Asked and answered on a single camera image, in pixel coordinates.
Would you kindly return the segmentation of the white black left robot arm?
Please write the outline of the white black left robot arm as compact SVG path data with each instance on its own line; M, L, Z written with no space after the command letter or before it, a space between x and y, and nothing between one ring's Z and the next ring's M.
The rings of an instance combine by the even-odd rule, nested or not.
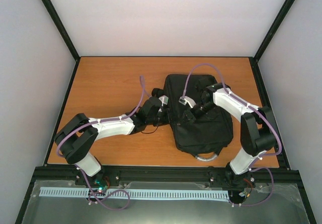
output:
M131 135L143 132L148 125L155 127L169 123L169 98L165 95L150 97L137 111L112 118L88 118L77 114L54 137L61 157L68 164L82 169L94 185L104 181L105 173L100 162L90 153L96 140L116 135Z

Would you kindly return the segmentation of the black student bag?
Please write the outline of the black student bag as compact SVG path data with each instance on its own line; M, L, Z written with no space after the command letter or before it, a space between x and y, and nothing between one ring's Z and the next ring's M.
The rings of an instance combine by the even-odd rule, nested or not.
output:
M178 150L194 157L208 153L218 155L233 140L232 117L224 109L215 107L194 122L188 122L184 112L190 106L179 102L186 80L186 74L170 74L166 77L162 90L152 90L154 96L165 95L169 98L161 123L170 125Z

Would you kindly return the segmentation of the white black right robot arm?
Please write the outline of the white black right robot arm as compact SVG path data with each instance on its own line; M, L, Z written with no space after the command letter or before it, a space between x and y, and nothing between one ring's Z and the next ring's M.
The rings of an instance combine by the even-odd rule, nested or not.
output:
M190 122L215 107L224 109L239 121L241 149L225 167L225 181L229 186L237 185L256 161L268 156L267 151L275 145L281 145L272 110L245 101L224 83L207 86L198 103L186 96L186 90L183 90L179 102L189 105L184 119Z

